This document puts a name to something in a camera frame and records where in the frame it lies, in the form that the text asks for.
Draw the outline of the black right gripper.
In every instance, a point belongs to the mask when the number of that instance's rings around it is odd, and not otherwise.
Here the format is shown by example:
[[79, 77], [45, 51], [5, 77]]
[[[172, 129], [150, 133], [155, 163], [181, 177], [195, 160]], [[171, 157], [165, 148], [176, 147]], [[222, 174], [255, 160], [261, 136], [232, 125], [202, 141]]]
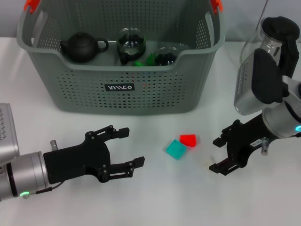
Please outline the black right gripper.
[[251, 143], [264, 137], [271, 140], [271, 132], [266, 127], [262, 115], [254, 117], [245, 124], [235, 120], [213, 141], [213, 145], [217, 147], [227, 143], [228, 158], [212, 164], [209, 169], [216, 174], [221, 173], [226, 176], [238, 167], [245, 167], [252, 152], [261, 147], [260, 144], [252, 146]]

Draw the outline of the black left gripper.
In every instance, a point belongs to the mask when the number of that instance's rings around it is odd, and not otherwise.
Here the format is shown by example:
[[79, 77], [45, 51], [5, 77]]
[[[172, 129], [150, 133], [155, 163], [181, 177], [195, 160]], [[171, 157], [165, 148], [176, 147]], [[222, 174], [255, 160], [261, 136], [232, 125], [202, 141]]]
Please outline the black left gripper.
[[145, 157], [111, 164], [105, 144], [108, 139], [126, 138], [129, 132], [129, 128], [115, 129], [110, 125], [86, 133], [85, 140], [79, 145], [43, 154], [49, 183], [55, 184], [84, 175], [94, 176], [101, 183], [132, 178], [134, 170], [144, 166]]

